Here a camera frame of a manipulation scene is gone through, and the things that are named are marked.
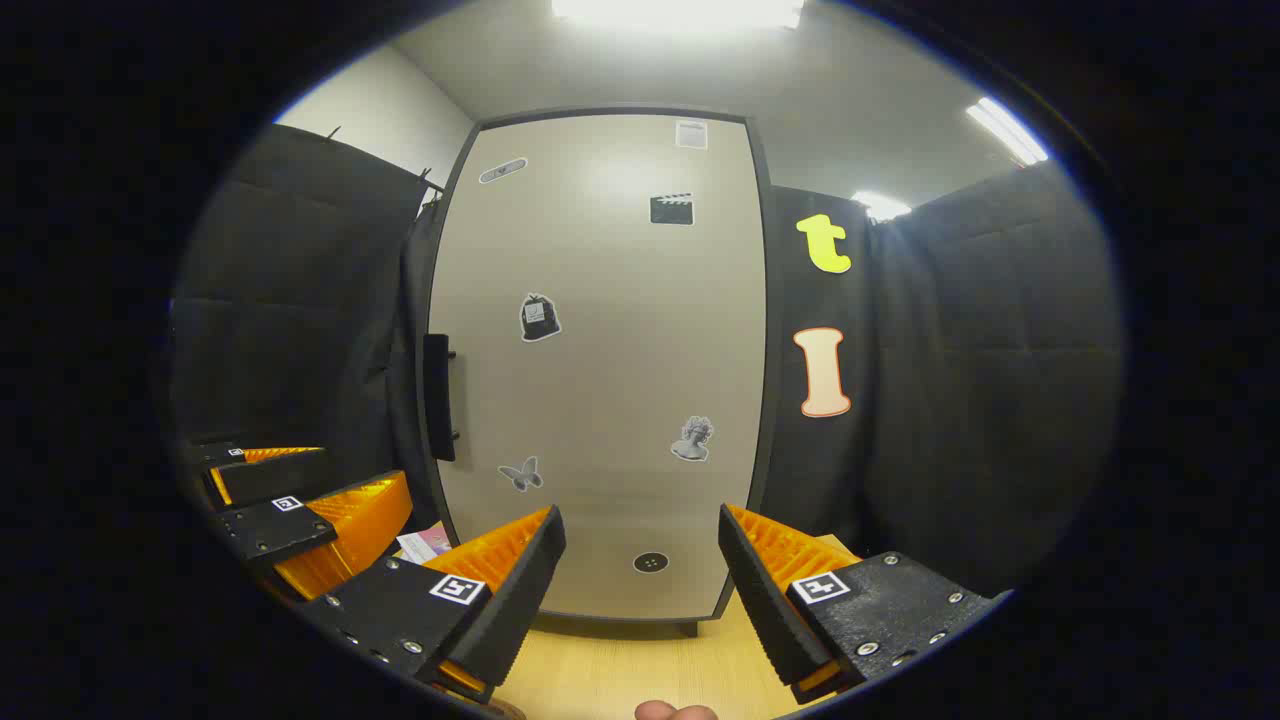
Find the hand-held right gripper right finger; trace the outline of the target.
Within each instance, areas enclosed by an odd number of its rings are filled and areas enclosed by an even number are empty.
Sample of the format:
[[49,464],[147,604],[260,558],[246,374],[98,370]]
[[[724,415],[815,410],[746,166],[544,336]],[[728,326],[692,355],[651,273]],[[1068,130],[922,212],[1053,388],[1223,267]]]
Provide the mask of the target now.
[[718,546],[778,679],[800,703],[896,675],[996,612],[984,596],[899,551],[860,559],[740,506]]

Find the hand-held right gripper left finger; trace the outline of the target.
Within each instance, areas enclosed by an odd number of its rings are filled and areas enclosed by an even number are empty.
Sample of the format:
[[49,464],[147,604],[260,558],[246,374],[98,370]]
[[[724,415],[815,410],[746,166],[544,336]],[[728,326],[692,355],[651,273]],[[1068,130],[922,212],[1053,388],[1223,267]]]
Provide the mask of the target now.
[[388,557],[300,609],[324,635],[401,679],[489,702],[566,548],[556,505],[426,562]]

